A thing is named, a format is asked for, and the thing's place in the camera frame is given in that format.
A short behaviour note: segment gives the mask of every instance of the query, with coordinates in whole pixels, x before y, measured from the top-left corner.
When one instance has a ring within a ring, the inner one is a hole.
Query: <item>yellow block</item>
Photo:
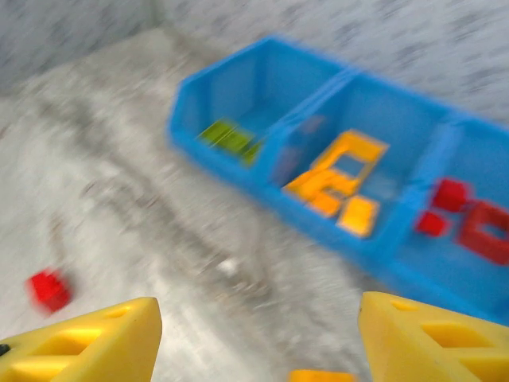
[[[355,195],[344,207],[338,225],[354,235],[365,237],[371,234],[379,211],[376,201]]]
[[[356,193],[367,175],[387,151],[388,145],[355,130],[348,130],[341,134],[326,151],[313,163],[314,170],[333,167],[343,155],[349,155],[364,163],[364,167],[357,177],[352,177],[344,171],[337,171],[342,179],[335,188],[350,197]]]
[[[320,191],[315,198],[309,202],[312,209],[330,217],[340,210],[342,201],[327,191]]]
[[[335,176],[336,172],[332,169],[306,171],[287,184],[285,189],[303,201],[311,201],[322,189],[334,184]]]
[[[7,338],[0,382],[149,382],[161,340],[155,298]]]
[[[356,382],[355,376],[346,372],[320,372],[316,370],[294,370],[288,382]]]
[[[374,382],[507,382],[509,328],[364,293],[359,328]]]

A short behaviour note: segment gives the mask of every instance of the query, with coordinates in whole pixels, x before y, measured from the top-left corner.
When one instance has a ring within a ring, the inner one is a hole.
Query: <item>orange frame block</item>
[[[367,175],[387,151],[388,145],[368,137],[355,130],[345,131],[327,150],[312,164],[313,170],[325,170],[333,167],[343,155],[349,155],[364,163],[363,169],[357,177],[341,170],[336,170],[335,189],[350,197],[360,188]]]

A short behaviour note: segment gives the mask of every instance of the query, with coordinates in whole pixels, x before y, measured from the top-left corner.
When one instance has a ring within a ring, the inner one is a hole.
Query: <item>green block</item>
[[[235,124],[220,119],[215,121],[211,126],[207,127],[200,135],[199,138],[209,141],[213,146],[218,144],[219,141],[224,139],[235,129]]]
[[[242,159],[244,163],[246,163],[248,166],[251,166],[253,162],[255,161],[256,157],[258,157],[258,152],[262,148],[262,143],[257,142],[253,146],[251,146],[249,149],[244,152]]]
[[[217,145],[232,154],[240,155],[252,139],[249,134],[233,130],[218,141]]]

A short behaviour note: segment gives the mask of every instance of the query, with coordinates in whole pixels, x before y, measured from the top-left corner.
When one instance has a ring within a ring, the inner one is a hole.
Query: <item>orange block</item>
[[[363,163],[363,169],[356,177],[337,170],[335,188],[350,197],[360,188],[367,175],[387,151],[388,145],[355,130],[342,133],[312,164],[314,170],[328,169],[344,155]]]
[[[286,185],[285,189],[303,201],[311,201],[322,189],[333,183],[335,176],[336,172],[331,169],[306,171]]]
[[[371,234],[375,225],[379,204],[366,197],[351,197],[341,214],[338,225],[359,237]]]
[[[288,382],[356,382],[353,374],[346,372],[321,372],[317,370],[293,370]]]
[[[343,201],[330,195],[327,191],[319,191],[309,205],[327,217],[330,217],[340,210]]]

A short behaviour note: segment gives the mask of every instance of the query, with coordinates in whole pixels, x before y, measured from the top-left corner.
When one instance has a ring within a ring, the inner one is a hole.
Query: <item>blue plastic bin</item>
[[[252,166],[198,139],[222,118],[262,143]],[[389,145],[359,191],[380,206],[375,229],[365,239],[282,188],[349,129]],[[470,182],[478,197],[509,209],[504,129],[270,37],[185,80],[169,119],[169,137],[205,169],[398,293],[509,323],[509,267],[455,244],[456,230],[438,239],[414,231],[442,177]]]

